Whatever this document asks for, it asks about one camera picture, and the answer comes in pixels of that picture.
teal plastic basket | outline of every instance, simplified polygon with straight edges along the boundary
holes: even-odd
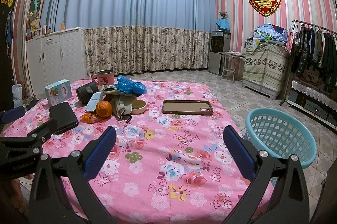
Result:
[[[296,118],[272,108],[257,108],[246,118],[245,139],[260,151],[276,158],[296,154],[302,168],[308,168],[317,155],[317,145],[311,132]]]

mug handle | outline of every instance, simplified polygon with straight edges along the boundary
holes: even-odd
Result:
[[[99,85],[98,79],[97,79],[97,81],[96,81],[96,80],[95,80],[95,77],[97,77],[97,74],[94,74],[94,75],[91,77],[91,79],[92,79],[92,81],[94,81],[97,85]]]

brown phone case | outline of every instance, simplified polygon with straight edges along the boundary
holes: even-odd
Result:
[[[162,113],[177,115],[213,115],[213,108],[208,100],[165,100]]]

pink mug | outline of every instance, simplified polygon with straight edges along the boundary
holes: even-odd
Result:
[[[99,86],[113,85],[115,79],[115,72],[113,70],[103,70],[99,71],[97,74],[92,76],[92,81],[94,81]]]

orange fruit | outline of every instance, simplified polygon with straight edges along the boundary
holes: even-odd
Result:
[[[105,100],[99,101],[96,105],[96,114],[104,118],[112,115],[112,106],[110,102]]]

